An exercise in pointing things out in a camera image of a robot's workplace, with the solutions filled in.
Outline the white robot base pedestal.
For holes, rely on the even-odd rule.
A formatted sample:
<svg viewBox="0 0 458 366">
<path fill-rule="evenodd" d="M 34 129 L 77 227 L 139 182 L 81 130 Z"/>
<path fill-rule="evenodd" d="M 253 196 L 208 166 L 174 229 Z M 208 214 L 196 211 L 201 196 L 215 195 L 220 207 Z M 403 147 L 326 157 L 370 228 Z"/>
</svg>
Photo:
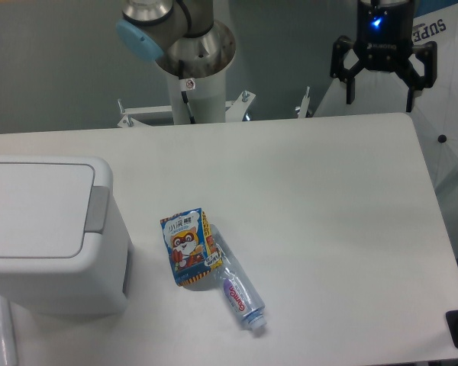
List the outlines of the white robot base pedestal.
<svg viewBox="0 0 458 366">
<path fill-rule="evenodd" d="M 165 72 L 173 123 L 224 123 L 226 103 L 226 72 L 204 78 L 180 79 Z"/>
</svg>

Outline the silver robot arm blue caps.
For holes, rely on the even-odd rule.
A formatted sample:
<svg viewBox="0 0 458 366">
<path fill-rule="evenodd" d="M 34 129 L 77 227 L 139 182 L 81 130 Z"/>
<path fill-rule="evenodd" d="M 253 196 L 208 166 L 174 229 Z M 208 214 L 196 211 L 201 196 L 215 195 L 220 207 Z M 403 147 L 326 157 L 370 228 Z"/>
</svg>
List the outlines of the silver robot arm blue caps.
<svg viewBox="0 0 458 366">
<path fill-rule="evenodd" d="M 358 1 L 356 39 L 341 36 L 333 44 L 330 76 L 355 98 L 355 78 L 363 70 L 395 73 L 408 87 L 406 110 L 417 92 L 437 79 L 437 44 L 414 45 L 413 1 Z M 124 1 L 116 31 L 139 59 L 156 64 L 182 82 L 184 92 L 195 80 L 225 70 L 233 61 L 232 32 L 214 19 L 211 1 Z"/>
</svg>

